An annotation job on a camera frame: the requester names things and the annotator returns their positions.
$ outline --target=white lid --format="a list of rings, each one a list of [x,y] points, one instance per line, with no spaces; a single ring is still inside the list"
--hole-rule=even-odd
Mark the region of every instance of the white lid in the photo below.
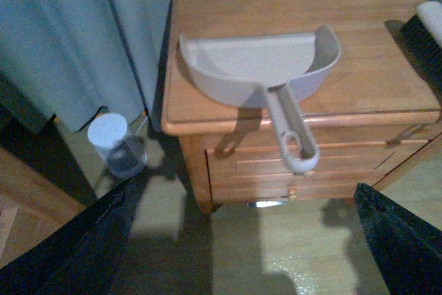
[[[118,113],[106,113],[93,120],[88,129],[88,140],[97,148],[114,148],[127,133],[126,119]]]

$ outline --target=dustpan handle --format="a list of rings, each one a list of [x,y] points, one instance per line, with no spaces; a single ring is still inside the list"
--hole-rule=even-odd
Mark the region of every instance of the dustpan handle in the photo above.
[[[293,173],[311,171],[318,163],[319,149],[293,91],[284,85],[277,90],[264,88],[264,95],[285,164]],[[296,143],[297,154],[289,149],[291,140]]]

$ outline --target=handle hole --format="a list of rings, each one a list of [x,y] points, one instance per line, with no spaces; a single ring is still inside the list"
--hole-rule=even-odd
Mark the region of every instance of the handle hole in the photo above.
[[[282,139],[284,140],[284,143],[286,144],[290,153],[292,153],[295,158],[300,159],[302,154],[302,145],[297,132],[289,131],[283,135]]]

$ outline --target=plastic container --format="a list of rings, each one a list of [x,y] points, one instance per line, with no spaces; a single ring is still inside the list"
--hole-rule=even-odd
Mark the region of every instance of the plastic container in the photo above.
[[[93,120],[88,140],[109,171],[118,178],[133,177],[146,166],[146,148],[118,113],[107,113]]]

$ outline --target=wooden furniture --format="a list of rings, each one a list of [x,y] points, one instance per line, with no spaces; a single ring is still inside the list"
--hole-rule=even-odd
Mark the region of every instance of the wooden furniture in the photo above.
[[[0,148],[0,268],[84,209],[84,205]]]
[[[441,104],[414,70],[398,28],[425,0],[173,0],[163,130],[180,137],[205,213],[256,200],[350,198],[358,182],[386,187],[442,144]],[[219,104],[193,84],[177,41],[311,32],[329,24],[343,54],[301,101],[321,157],[293,175],[267,110]]]

